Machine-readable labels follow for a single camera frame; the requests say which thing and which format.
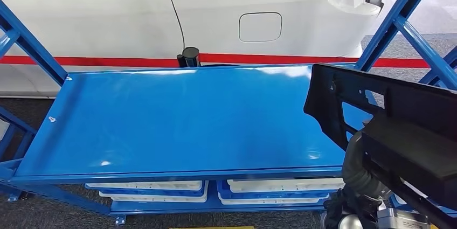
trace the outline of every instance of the blue metal shelf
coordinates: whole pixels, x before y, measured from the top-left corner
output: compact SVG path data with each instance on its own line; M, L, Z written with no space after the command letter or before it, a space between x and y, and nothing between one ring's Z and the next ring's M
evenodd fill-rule
M302 111L310 70L71 73L12 181L338 176L344 151ZM371 117L345 114L358 129Z
M323 210L323 202L315 204L281 204L281 205L223 205L217 196L216 182L208 186L207 201L204 203L158 203L158 202L125 202L113 201L110 215L129 214L164 214L164 213L198 213L198 212L255 212L274 210Z

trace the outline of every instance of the black panel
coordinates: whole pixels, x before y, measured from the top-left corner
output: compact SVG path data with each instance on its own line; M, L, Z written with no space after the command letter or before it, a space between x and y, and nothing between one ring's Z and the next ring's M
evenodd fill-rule
M365 90L384 96L371 105ZM348 146L342 102L373 114L362 132L363 165L440 228L453 219L419 196L408 181L438 204L457 209L457 93L332 65L313 65L304 112L343 150Z

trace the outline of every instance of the shelf leg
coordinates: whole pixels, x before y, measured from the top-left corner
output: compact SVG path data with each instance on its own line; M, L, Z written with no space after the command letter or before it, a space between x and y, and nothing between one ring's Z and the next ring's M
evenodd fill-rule
M123 225L126 223L127 216L116 216L116 225Z

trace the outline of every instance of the white tray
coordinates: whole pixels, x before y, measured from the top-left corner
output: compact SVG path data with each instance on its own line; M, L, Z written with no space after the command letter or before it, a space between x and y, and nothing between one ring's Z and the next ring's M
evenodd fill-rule
M200 190L203 181L179 182L130 182L130 183L87 183L92 188L144 189L144 190Z
M201 197L185 196L159 196L159 195L134 195L134 194L105 194L99 192L100 197L109 197L114 201L135 201L135 202L206 202L208 183L205 183L205 190Z
M338 190L344 187L342 178L325 179L264 179L253 181L227 180L232 192L274 192L303 190Z
M223 199L219 192L217 193L220 202L223 205L262 205L262 204L306 204L317 203L325 198L253 198L253 199Z

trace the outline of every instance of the car door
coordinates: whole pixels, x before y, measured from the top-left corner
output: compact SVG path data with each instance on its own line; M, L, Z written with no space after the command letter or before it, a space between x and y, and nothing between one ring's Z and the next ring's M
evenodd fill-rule
M67 71L163 66L183 49L171 0L3 1ZM56 95L59 86L38 66L24 64L19 47L6 55L0 95ZM12 82L3 82L5 76Z
M366 0L173 0L185 45L207 55L360 56Z

